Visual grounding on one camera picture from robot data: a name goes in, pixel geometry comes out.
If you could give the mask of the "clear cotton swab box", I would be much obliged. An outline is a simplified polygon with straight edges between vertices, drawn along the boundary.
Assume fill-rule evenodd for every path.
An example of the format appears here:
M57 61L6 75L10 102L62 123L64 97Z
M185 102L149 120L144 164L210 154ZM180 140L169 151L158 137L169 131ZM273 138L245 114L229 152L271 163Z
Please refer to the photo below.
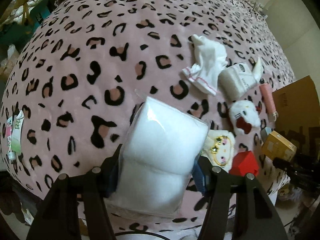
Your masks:
M230 100L239 100L258 83L246 63L237 63L224 69L219 75L220 85Z

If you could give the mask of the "yellow cardboard small box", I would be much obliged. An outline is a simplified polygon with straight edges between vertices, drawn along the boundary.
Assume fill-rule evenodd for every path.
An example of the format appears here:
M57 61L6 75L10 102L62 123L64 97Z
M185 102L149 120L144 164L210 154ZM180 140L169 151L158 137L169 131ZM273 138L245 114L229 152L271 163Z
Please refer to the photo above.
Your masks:
M285 161L291 161L295 156L296 150L297 147L293 143L276 131L268 134L261 148L262 154L271 160L279 158Z

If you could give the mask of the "pink leopard print blanket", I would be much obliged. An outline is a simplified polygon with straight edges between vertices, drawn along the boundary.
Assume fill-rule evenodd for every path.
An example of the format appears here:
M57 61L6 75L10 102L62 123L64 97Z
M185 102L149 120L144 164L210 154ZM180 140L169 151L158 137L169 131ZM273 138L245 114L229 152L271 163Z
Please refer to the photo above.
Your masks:
M232 102L183 75L192 35L225 46L227 64L253 67L274 90L295 80L266 21L247 0L65 0L15 61L1 101L1 159L9 174L44 198L59 174L102 164L124 140L138 92L229 129ZM24 112L22 153L8 159L7 120Z

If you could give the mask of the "light blue wedge sponge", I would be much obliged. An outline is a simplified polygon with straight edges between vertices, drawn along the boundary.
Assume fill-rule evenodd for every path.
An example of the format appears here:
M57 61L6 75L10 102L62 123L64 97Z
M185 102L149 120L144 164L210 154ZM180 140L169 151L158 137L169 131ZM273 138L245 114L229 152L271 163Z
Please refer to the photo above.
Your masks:
M268 137L268 135L272 132L272 128L265 127L260 131L261 139L262 141L265 141Z

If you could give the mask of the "cream plush charm keychain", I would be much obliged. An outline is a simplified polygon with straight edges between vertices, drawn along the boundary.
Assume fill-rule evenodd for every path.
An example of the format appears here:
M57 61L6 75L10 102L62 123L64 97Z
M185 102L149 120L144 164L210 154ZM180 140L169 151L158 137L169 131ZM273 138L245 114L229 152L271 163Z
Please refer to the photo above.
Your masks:
M213 166L229 172L235 156L235 137L226 130L210 130L207 134L201 155L207 157Z

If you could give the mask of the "green white sachet packets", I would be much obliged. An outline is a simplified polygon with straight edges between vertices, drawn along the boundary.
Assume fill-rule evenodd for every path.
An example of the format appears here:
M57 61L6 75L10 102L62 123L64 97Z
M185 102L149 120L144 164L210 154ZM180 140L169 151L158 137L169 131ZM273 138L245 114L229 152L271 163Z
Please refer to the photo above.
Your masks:
M10 161L15 161L17 156L22 153L21 134L23 122L24 112L22 110L20 110L17 115L11 116L7 120L6 138L8 145L8 159Z

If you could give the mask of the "white cream tube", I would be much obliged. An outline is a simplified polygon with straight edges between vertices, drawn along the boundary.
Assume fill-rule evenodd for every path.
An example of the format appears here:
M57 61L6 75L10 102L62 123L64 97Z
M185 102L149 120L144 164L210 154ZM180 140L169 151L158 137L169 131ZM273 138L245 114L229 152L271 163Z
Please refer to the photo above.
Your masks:
M252 69L253 77L257 83L260 82L263 72L264 72L263 61L261 57L258 57L257 62Z

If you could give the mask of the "teal storage box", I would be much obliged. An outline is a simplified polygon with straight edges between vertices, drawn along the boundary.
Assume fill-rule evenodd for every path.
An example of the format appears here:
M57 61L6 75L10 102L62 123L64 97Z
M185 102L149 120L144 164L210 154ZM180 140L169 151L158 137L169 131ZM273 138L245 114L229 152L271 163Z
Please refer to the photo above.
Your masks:
M1 48L7 49L13 44L17 50L22 50L35 33L36 29L50 15L47 3L49 0L29 0L27 2L29 19L22 23L23 6L14 11L15 15L21 14L11 23L2 25Z

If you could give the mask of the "white cloth gloves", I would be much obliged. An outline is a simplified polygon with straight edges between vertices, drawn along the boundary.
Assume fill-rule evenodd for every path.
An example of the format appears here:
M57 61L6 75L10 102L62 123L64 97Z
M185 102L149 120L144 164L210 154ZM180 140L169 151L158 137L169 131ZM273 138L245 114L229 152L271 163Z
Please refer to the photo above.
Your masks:
M227 66L225 46L196 34L191 36L191 41L195 63L182 69L182 73L201 92L216 96L219 75Z

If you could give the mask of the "red box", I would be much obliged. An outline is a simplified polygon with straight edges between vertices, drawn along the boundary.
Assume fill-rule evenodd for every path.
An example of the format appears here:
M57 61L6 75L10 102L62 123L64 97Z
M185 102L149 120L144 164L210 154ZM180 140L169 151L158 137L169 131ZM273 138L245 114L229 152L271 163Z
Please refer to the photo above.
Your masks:
M259 165L252 151L239 152L233 158L233 165L229 174L244 177L251 173L254 176L259 174Z

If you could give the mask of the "brown cardboard box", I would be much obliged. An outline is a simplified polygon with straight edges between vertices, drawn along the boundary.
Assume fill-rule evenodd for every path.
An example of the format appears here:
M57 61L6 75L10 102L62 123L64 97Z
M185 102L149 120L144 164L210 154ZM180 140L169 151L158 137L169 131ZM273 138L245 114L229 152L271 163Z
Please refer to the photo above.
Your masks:
M297 145L298 152L311 154L319 139L319 99L310 76L272 93L278 118L276 131Z

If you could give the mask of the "white cat plush red bow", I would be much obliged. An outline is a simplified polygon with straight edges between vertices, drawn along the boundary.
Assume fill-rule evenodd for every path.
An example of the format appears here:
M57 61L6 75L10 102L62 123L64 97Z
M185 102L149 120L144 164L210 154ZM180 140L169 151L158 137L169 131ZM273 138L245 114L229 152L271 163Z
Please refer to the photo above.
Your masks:
M248 135L253 128L260 126L259 112L249 100L236 101L228 110L235 135Z

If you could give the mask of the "clear bag of cotton pads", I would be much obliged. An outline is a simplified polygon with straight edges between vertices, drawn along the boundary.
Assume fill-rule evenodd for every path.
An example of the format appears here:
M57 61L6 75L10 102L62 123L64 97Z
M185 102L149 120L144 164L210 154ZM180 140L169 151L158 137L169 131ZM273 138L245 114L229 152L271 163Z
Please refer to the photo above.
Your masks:
M147 215L178 213L208 131L199 118L145 97L120 150L110 203Z

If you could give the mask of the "woven basket with clothes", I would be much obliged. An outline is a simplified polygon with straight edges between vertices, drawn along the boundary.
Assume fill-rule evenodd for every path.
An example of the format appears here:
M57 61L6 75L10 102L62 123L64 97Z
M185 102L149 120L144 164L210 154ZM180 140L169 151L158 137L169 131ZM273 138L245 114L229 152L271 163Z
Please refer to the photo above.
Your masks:
M31 11L44 0L14 0L1 16L1 29L4 25L31 23Z

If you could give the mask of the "pink hair roller clip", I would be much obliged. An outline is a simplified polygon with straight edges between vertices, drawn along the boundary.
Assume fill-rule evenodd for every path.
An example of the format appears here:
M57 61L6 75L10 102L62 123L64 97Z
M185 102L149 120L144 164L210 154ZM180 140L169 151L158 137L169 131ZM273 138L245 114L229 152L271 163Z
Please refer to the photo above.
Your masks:
M259 86L260 92L264 98L264 104L266 108L266 113L268 114L269 122L276 122L278 118L278 112L274 103L272 88L270 84L264 83Z

